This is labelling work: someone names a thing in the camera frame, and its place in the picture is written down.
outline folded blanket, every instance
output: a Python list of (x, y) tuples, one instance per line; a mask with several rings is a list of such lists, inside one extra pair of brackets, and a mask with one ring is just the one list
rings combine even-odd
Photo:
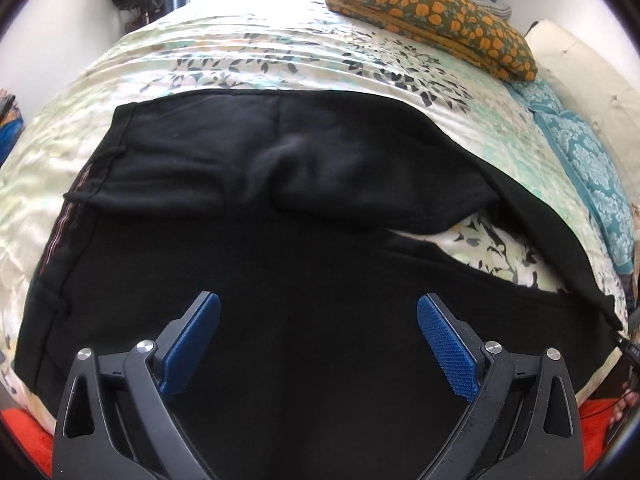
[(326, 0), (329, 9), (452, 56), (504, 80), (534, 80), (536, 62), (509, 24), (469, 0)]

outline white bedspread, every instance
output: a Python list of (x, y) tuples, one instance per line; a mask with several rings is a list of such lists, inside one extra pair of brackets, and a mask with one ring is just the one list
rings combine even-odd
[[(42, 109), (0, 169), (0, 376), (47, 430), (54, 419), (10, 365), (30, 277), (62, 194), (106, 133), (117, 105), (196, 88), (340, 89), (418, 108), (564, 219), (626, 323), (624, 293), (597, 227), (531, 115), (500, 81), (321, 3), (265, 3), (253, 14), (187, 6), (124, 37), (89, 67)], [(496, 230), (482, 214), (428, 239), (466, 264), (520, 285), (562, 288), (527, 240)], [(594, 374), (578, 402), (617, 358), (612, 354)]]

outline black plastic bracket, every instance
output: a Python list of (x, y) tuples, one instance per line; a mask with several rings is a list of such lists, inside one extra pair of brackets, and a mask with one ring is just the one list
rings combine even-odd
[(582, 430), (560, 352), (509, 354), (496, 344), (489, 352), (435, 294), (428, 300), (487, 370), (476, 398), (420, 480), (579, 479)]
[[(156, 341), (144, 340), (128, 353), (99, 358), (91, 349), (81, 350), (72, 365), (58, 413), (54, 480), (214, 479), (167, 410), (165, 400), (186, 386), (219, 319), (220, 300), (215, 294), (203, 292)], [(135, 460), (121, 409), (107, 399), (109, 389), (125, 390), (130, 395), (151, 453), (158, 459), (155, 469)]]

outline red fabric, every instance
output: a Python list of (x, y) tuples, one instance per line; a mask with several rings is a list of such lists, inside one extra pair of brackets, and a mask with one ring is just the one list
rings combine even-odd
[[(582, 441), (584, 443), (584, 470), (591, 468), (604, 452), (604, 437), (609, 428), (609, 419), (613, 414), (616, 399), (586, 400), (580, 407), (580, 424), (582, 425)], [(598, 415), (593, 413), (610, 408)]]
[(3, 410), (2, 418), (31, 460), (51, 478), (53, 437), (24, 410)]
[[(580, 407), (580, 423), (584, 441), (584, 470), (587, 471), (604, 452), (604, 437), (616, 399), (587, 400)], [(608, 410), (593, 413), (611, 406)], [(24, 410), (10, 409), (2, 412), (7, 426), (31, 459), (50, 477), (53, 456), (53, 437), (44, 431), (35, 419)]]

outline blue damask fabric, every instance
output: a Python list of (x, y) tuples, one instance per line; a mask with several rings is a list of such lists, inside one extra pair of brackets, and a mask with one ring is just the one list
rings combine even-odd
[(542, 79), (507, 84), (514, 99), (534, 115), (551, 148), (600, 227), (619, 274), (633, 273), (631, 206), (606, 149), (578, 114), (565, 110)]

